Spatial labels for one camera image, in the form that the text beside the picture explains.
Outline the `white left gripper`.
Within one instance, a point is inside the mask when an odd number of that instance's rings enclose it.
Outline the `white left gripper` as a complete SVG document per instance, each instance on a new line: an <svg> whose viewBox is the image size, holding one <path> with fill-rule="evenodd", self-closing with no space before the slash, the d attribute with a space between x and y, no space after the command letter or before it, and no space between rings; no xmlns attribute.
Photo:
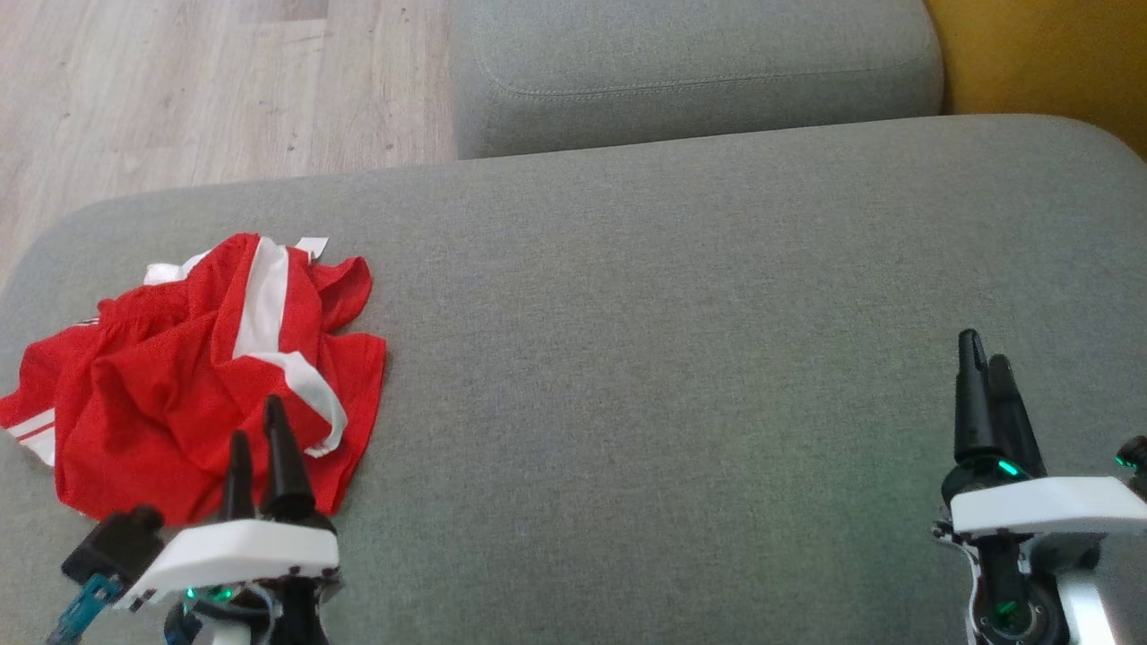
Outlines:
<svg viewBox="0 0 1147 645"><path fill-rule="evenodd" d="M263 435L270 459L263 515L255 519L253 457L245 433L231 437L221 522L186 529L163 547L126 592L118 611L175 600L184 611L263 614L281 604L282 585L315 585L318 604L341 590L340 539L328 518L315 513L315 494L281 397L263 401Z"/></svg>

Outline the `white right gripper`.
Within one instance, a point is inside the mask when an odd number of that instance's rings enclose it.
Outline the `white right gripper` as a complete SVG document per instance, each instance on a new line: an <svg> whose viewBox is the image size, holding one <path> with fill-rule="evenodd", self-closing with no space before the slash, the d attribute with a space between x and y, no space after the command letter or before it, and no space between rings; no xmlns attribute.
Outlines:
<svg viewBox="0 0 1147 645"><path fill-rule="evenodd" d="M957 339L953 457L958 464L998 452L1037 480L955 494L952 531L963 538L1009 534L1144 535L1146 503L1119 477L1048 477L1011 362L988 360L974 328Z"/></svg>

